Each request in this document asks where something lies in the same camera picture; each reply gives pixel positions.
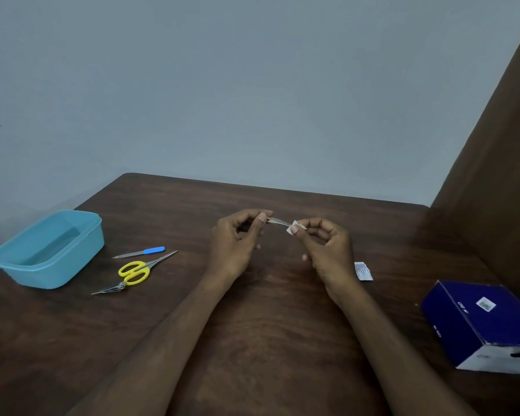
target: box lid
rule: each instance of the box lid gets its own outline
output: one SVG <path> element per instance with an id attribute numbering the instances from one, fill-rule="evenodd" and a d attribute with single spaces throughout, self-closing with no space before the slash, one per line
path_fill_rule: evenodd
<path id="1" fill-rule="evenodd" d="M 486 344 L 520 346 L 520 300 L 504 286 L 440 281 Z"/>

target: turquoise plastic box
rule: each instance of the turquoise plastic box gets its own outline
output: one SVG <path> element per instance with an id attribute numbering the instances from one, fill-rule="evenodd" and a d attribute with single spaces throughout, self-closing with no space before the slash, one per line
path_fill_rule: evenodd
<path id="1" fill-rule="evenodd" d="M 0 268 L 20 285 L 55 289 L 104 246 L 96 213 L 61 210 L 0 246 Z"/>

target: hand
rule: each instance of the hand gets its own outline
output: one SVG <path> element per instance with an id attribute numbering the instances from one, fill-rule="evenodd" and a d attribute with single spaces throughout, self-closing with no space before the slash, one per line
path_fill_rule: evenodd
<path id="1" fill-rule="evenodd" d="M 291 232 L 308 252 L 303 254 L 302 259 L 312 261 L 312 266 L 326 284 L 330 298 L 340 307 L 340 294 L 350 287 L 360 286 L 354 270 L 350 235 L 342 227 L 319 217 L 302 219 L 298 223 L 305 226 L 306 230 L 294 224 Z M 318 244 L 310 235 L 326 241 L 326 244 Z"/>
<path id="2" fill-rule="evenodd" d="M 229 289 L 247 268 L 252 251 L 260 246 L 256 240 L 272 215 L 271 210 L 246 209 L 218 220 L 212 229 L 205 276 L 222 281 Z"/>

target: gray wall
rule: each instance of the gray wall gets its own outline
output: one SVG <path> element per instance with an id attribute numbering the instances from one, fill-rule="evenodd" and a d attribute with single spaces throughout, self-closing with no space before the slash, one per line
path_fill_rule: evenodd
<path id="1" fill-rule="evenodd" d="M 0 244 L 124 172 L 429 205 L 520 0 L 0 0 Z"/>

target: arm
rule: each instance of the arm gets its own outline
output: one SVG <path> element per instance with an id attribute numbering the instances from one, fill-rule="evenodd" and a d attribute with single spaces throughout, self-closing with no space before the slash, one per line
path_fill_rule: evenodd
<path id="1" fill-rule="evenodd" d="M 165 320 L 148 334 L 68 415 L 163 416 L 177 381 L 210 314 L 245 270 L 270 210 L 243 210 L 220 219 L 204 276 Z M 237 228 L 252 220 L 248 233 Z"/>
<path id="2" fill-rule="evenodd" d="M 307 230 L 293 226 L 291 231 L 306 247 L 303 259 L 312 261 L 329 296 L 347 316 L 393 414 L 475 415 L 362 288 L 347 231 L 320 218 L 299 223 Z M 309 235 L 327 243 L 318 244 Z"/>

